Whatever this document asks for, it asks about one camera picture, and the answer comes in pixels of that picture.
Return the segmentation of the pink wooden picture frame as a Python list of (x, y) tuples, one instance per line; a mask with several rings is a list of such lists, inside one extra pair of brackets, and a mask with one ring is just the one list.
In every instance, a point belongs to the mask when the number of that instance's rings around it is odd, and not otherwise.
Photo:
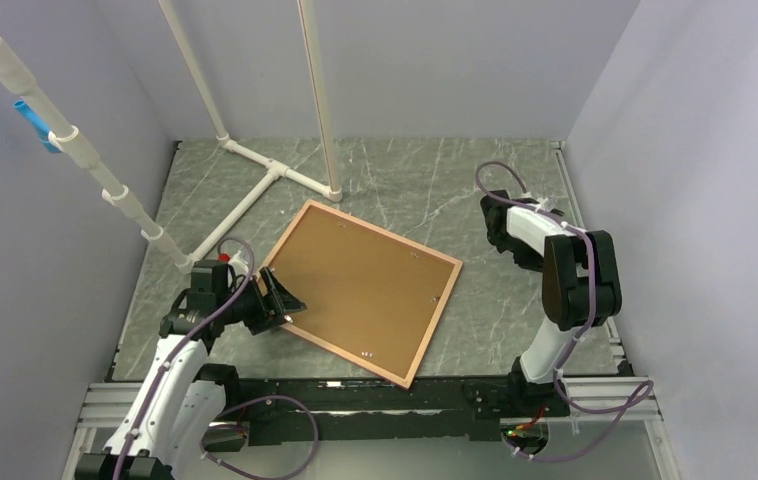
[(309, 200), (264, 265), (307, 305), (286, 331), (409, 389), (463, 262)]

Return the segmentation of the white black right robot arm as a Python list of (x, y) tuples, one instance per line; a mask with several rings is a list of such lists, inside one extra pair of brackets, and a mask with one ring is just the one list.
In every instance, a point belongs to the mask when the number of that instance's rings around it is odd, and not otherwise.
[(612, 236), (586, 231), (504, 190), (480, 200), (488, 242), (519, 267), (541, 274), (545, 320), (508, 376), (506, 401), (529, 415), (564, 391), (560, 373), (584, 333), (618, 314), (623, 296)]

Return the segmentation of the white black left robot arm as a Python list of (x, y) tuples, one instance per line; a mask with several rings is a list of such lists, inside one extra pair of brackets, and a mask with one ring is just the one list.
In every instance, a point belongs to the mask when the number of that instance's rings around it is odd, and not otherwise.
[(82, 455), (74, 478), (181, 478), (204, 452), (210, 423), (250, 404), (237, 369), (210, 362), (215, 341), (229, 325), (258, 335), (306, 308), (267, 267), (252, 275), (222, 259), (197, 262), (189, 287), (161, 320), (154, 359), (129, 410), (100, 452)]

